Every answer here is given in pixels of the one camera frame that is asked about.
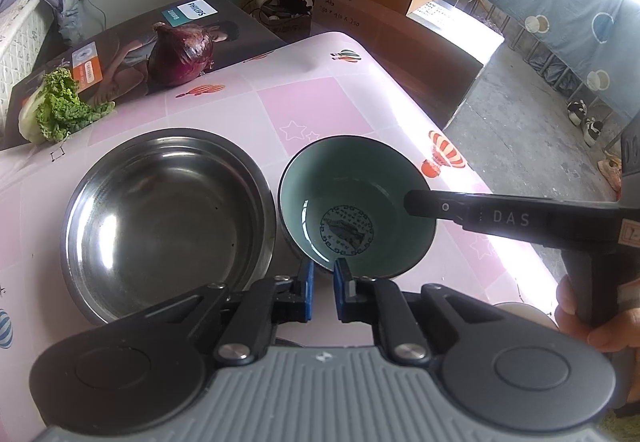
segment black and white sneaker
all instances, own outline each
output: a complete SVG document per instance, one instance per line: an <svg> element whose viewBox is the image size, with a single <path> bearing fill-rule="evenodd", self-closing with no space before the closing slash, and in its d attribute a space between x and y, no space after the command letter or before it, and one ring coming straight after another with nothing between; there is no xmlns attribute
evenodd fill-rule
<svg viewBox="0 0 640 442"><path fill-rule="evenodd" d="M572 101L566 106L566 112L574 126L580 126L587 116L587 105L582 99Z"/></svg>
<svg viewBox="0 0 640 442"><path fill-rule="evenodd" d="M584 121L584 141L592 148L602 131L602 121L589 117Z"/></svg>

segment green ceramic bowl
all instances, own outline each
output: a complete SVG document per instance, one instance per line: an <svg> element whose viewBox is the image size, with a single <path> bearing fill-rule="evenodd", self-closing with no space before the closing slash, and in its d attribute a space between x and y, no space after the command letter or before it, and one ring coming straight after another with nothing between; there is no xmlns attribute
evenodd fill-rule
<svg viewBox="0 0 640 442"><path fill-rule="evenodd" d="M301 150L280 181L284 229L327 269L344 257L354 276L392 278L431 246L435 219L410 216L411 189L429 190L418 169L395 149L360 136L332 136Z"/></svg>

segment bowl rim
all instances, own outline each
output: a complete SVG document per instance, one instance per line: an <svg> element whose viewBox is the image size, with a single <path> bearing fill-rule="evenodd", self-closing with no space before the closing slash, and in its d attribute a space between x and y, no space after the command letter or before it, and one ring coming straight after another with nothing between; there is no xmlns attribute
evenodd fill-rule
<svg viewBox="0 0 640 442"><path fill-rule="evenodd" d="M312 146L318 144L319 142L323 142L323 141L326 141L326 140L332 140L332 139L338 139L338 138L355 138L355 139L359 139L359 140L368 140L370 142L375 142L377 144L380 144L380 145L384 146L385 148L388 148L388 149L392 150L393 152L395 152L395 154L398 154L406 162L408 162L420 174L420 176L424 180L425 187L427 188L428 191L431 191L431 188L429 187L429 184L428 184L426 178L424 178L424 175L420 172L420 170L417 167L415 167L414 163L411 162L402 153L400 153L396 148L393 148L392 146L389 146L388 144L386 144L385 142L382 142L381 140L377 140L377 139L371 138L371 137L366 137L366 136L363 136L363 135L341 134L341 135L331 135L331 136L328 136L328 137L323 137L323 138L320 138L320 139L318 139L316 141L313 141L313 142L307 144L304 148L300 149L300 151L297 152L289 160L289 162L287 162L287 166L284 168L284 171L282 172L282 175L280 177L280 182L278 183L278 219L279 219L280 223L282 224L282 231L283 231L284 237L285 237L287 243L289 243L289 245L293 249L295 249L299 254L302 254L303 256L306 256L307 258L311 258L311 257L293 239L293 235L290 233L289 227L287 226L287 224L285 222L285 219L284 219L284 216L282 215L282 182L283 182L284 178L286 177L287 172L289 171L289 168L293 164L293 161L295 161L295 159L297 159L298 156L300 154L302 154L303 151L305 151L308 148L311 148ZM424 247L424 250L421 252L421 254L415 260L413 260L412 262L407 263L404 269L399 270L398 272L395 272L395 273L392 273L392 274L388 274L386 276L376 276L377 278L383 278L383 279L397 278L401 274L405 274L405 273L409 272L418 263L420 263L420 261L426 256L427 252L431 248L431 245L433 245L433 240L435 239L436 228L438 226L438 221L436 220L436 218L423 218L423 220L432 220L433 221L433 232L431 234L427 235L428 237L426 238L426 240L424 242L425 243L425 247ZM321 267L323 270L327 271L327 272L331 272L331 273L334 272L333 267L324 266L322 263L318 263L316 260L314 260L314 263L317 266Z"/></svg>
<svg viewBox="0 0 640 442"><path fill-rule="evenodd" d="M84 315L84 317L94 325L100 326L105 323L110 323L120 319L120 317L115 316L110 310L103 307L100 302L93 299L88 291L87 285L79 285L77 279L74 277L71 267L71 258L69 257L70 245L68 241L71 233L71 222L72 218L76 215L76 207L79 203L79 197L86 189L88 183L102 171L104 165L108 164L110 159L114 156L118 156L132 146L139 145L143 142L174 136L213 142L217 146L221 146L226 149L246 168L246 171L251 176L260 197L262 214L264 216L264 230L261 235L262 245L260 247L260 253L258 254L257 262L255 263L254 269L247 281L247 284L245 285L245 288L248 288L257 279L262 278L267 273L271 264L277 227L276 210L273 194L271 193L269 184L254 159L251 158L244 149L240 148L240 146L231 142L229 139L215 133L207 132L206 130L200 130L197 128L163 128L162 130L153 130L152 132L142 133L141 135L137 135L126 140L102 155L76 185L76 188L66 205L65 215L62 222L62 234L60 237L60 264L62 268L62 275L73 302L81 311L82 315Z"/></svg>

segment lettuce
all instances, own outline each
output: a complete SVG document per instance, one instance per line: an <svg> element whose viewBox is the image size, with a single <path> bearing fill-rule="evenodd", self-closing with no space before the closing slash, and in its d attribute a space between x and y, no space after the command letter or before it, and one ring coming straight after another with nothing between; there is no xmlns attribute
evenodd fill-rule
<svg viewBox="0 0 640 442"><path fill-rule="evenodd" d="M46 74L18 116L20 134L30 142L60 142L107 115L115 106L105 102L89 106L78 98L78 83L66 68Z"/></svg>

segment pink checkered tablecloth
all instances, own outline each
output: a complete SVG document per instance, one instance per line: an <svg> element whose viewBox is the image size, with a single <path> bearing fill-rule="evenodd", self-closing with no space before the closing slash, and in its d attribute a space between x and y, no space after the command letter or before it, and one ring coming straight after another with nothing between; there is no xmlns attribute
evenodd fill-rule
<svg viewBox="0 0 640 442"><path fill-rule="evenodd" d="M49 345L90 327L60 268L60 231L73 190L115 146L171 127L199 128L236 143L258 163L274 196L293 155L314 140L343 134L397 149L422 169L432 189L489 192L464 152L363 47L338 33L119 105L63 144L0 152L0 336L7 328L12 336L0 342L0 442L26 442L42 430L28 390L30 367ZM278 242L282 236L272 264L290 265L293 256L282 254ZM556 305L556 283L529 244L463 231L452 222L438 223L427 255L396 282L413 292L439 282L492 303L523 300L545 313ZM311 324L281 326L278 335L308 345L370 342L369 327L338 323L330 280L322 275Z"/></svg>

